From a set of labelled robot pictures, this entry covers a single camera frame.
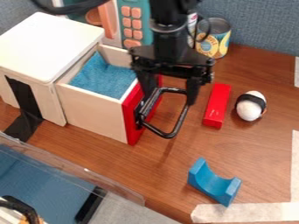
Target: white tape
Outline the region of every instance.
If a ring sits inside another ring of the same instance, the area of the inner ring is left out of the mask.
[[[293,130],[291,201],[284,203],[197,205],[191,213],[194,223],[299,221],[299,132]]]
[[[291,167],[291,201],[299,202],[299,132],[293,130],[292,167]]]
[[[295,65],[295,87],[299,88],[299,57],[296,57],[296,65]]]
[[[194,223],[299,221],[299,202],[198,205],[191,214]]]

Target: tin can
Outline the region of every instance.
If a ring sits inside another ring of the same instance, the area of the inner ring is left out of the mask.
[[[227,54],[232,28],[223,18],[211,17],[209,21],[212,26],[211,33],[203,42],[199,41],[205,36],[208,23],[205,20],[198,23],[196,50],[208,57],[220,59]]]

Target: red block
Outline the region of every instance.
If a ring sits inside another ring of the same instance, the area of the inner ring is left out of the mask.
[[[203,124],[220,129],[226,116],[226,106],[232,87],[215,83],[206,107]]]

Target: blue block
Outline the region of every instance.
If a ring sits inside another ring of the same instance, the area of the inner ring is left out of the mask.
[[[204,158],[199,158],[189,170],[188,184],[228,207],[237,195],[242,181],[239,178],[217,176]]]

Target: white drawer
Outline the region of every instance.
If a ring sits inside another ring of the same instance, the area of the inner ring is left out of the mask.
[[[126,50],[98,45],[90,50],[57,82],[56,88],[68,123],[126,144],[135,144],[142,131],[136,129],[134,110],[143,98],[135,79],[120,100],[69,85],[81,68],[99,51],[111,65],[129,67],[131,57]]]

